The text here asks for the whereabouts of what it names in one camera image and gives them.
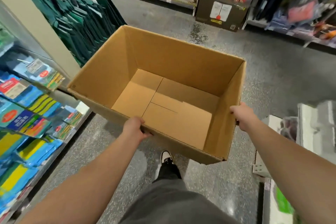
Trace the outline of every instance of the gray speckled floor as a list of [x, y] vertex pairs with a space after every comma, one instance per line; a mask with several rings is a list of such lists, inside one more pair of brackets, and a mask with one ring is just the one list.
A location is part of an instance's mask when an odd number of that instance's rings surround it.
[[[232, 33], [195, 22], [188, 14], [139, 0], [113, 0], [126, 22], [135, 27], [201, 44], [247, 60], [242, 101], [263, 118], [297, 112], [297, 103], [334, 99], [336, 56], [302, 48], [271, 36], [249, 31]], [[32, 205], [102, 152], [121, 127], [96, 115], [66, 154]], [[128, 167], [100, 224], [117, 223], [132, 200], [154, 178], [161, 149], [143, 142]], [[258, 180], [252, 176], [254, 146], [236, 130], [229, 160], [201, 165], [177, 156], [188, 189], [199, 192], [239, 222], [256, 223]]]

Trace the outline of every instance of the sneaker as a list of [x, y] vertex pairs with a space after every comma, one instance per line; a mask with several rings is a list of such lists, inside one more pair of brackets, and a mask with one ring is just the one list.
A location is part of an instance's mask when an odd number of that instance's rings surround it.
[[161, 164], [163, 164], [163, 163], [173, 164], [173, 157], [171, 156], [169, 151], [163, 151], [161, 153]]

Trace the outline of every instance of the dark garment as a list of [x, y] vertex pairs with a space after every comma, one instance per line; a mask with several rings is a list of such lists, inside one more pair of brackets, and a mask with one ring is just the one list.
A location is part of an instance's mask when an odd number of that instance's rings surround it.
[[178, 167], [163, 163], [158, 178], [126, 211], [121, 224], [238, 224], [199, 193], [188, 191]]

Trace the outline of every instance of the black pants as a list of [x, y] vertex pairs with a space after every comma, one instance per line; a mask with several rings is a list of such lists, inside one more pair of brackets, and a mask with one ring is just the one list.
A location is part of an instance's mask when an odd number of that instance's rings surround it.
[[169, 179], [169, 180], [182, 179], [180, 170], [177, 167], [177, 165], [170, 162], [163, 163], [160, 167], [159, 175], [157, 179], [153, 181], [153, 183], [162, 179]]

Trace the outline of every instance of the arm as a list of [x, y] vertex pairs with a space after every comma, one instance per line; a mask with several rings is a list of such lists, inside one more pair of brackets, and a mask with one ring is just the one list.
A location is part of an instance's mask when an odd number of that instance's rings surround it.
[[307, 224], [336, 221], [336, 165], [263, 124], [245, 103], [230, 110], [281, 192]]
[[125, 122], [123, 132], [87, 166], [52, 190], [20, 224], [94, 224], [111, 200], [139, 143], [142, 118]]

